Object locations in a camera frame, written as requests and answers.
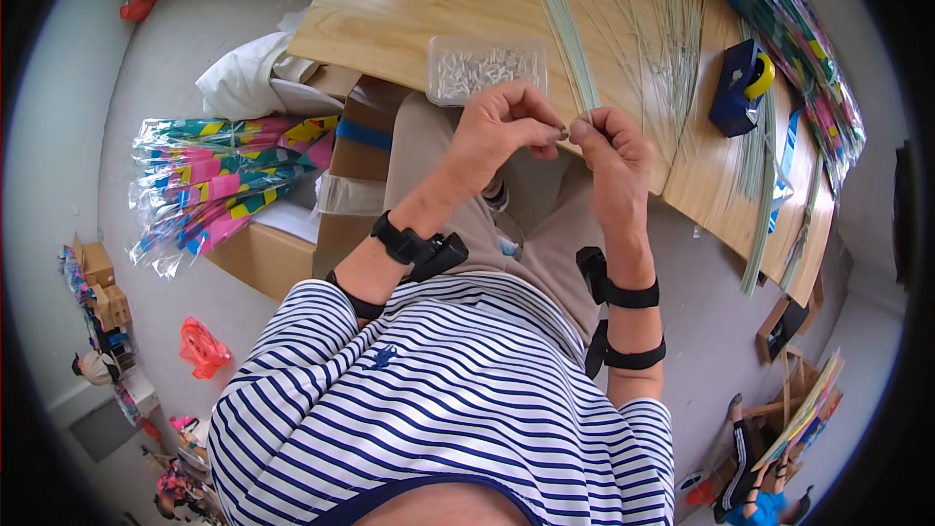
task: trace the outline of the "floor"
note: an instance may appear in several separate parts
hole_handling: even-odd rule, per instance
[[[111,99],[101,159],[98,214],[111,257],[124,256],[123,249],[138,235],[126,188],[134,178],[130,144],[140,122],[201,116],[194,80],[224,53],[276,31],[284,13],[310,2],[158,0],[150,17],[137,26]],[[509,214],[520,229],[528,231],[548,213],[567,162],[564,157],[537,160],[522,152],[510,160]],[[695,235],[693,222],[657,199],[650,203],[649,235],[669,347],[663,402],[672,411],[680,479],[704,457],[736,392],[743,391],[750,405],[765,403],[778,392],[780,370],[759,365],[753,337],[781,292],[767,283],[753,297],[743,297],[742,261],[707,232]],[[132,305],[139,358],[159,392],[163,414],[208,415],[276,304],[207,261],[194,263],[174,281],[134,269],[127,260],[115,258],[114,263]],[[850,265],[833,232],[823,263],[824,309],[812,331],[796,340],[812,361],[821,354],[841,310]],[[178,356],[179,330],[187,317],[203,322],[234,353],[235,361],[211,380],[193,378],[191,366]],[[686,515],[680,509],[680,520]]]

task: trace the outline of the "red plastic bag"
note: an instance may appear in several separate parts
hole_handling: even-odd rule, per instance
[[[207,328],[196,319],[188,318],[181,325],[181,347],[179,357],[194,366],[192,376],[207,380],[221,366],[231,360],[227,345],[214,339]]]
[[[137,23],[150,15],[156,0],[126,0],[120,8],[120,18],[136,21]]]

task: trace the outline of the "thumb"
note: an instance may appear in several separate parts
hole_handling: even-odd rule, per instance
[[[562,132],[554,126],[534,118],[520,118],[506,124],[507,129],[520,146],[552,146],[562,138]]]
[[[581,147],[581,153],[590,163],[608,156],[617,157],[617,151],[608,142],[607,137],[583,120],[578,119],[571,123],[569,135],[568,140],[572,145]]]

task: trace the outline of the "blue tape dispenser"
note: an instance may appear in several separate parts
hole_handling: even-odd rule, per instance
[[[753,39],[724,52],[721,79],[708,118],[727,136],[756,127],[756,110],[776,78],[776,66]]]

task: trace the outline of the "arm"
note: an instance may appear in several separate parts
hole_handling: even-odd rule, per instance
[[[611,108],[592,110],[575,120],[571,142],[581,147],[594,172],[594,211],[604,231],[608,277],[620,288],[652,286],[655,263],[646,234],[646,204],[653,145],[629,118]],[[662,343],[658,307],[609,305],[608,310],[607,339],[618,352],[642,353]],[[607,396],[617,408],[637,398],[659,400],[662,387],[662,362],[646,370],[609,369]]]
[[[759,489],[763,485],[763,478],[766,476],[766,472],[769,471],[771,466],[770,463],[763,465],[759,473],[756,474],[754,486],[750,489],[750,493],[747,494],[746,504],[743,505],[743,518],[746,520],[750,520],[750,517],[753,516],[755,512],[759,511],[759,507],[756,505],[756,498],[759,496]]]
[[[529,146],[536,157],[557,158],[555,142],[563,128],[558,114],[529,82],[486,88],[467,102],[438,168],[391,210],[390,223],[430,238],[458,206],[480,194],[518,148]],[[357,299],[384,304],[406,270],[386,254],[379,240],[368,237],[335,267],[335,278]],[[366,324],[358,320],[359,326]]]
[[[788,473],[786,468],[789,464],[789,451],[792,449],[792,444],[785,446],[785,452],[783,453],[783,462],[779,464],[779,467],[776,468],[776,485],[773,487],[773,493],[782,493],[785,489],[785,476]]]

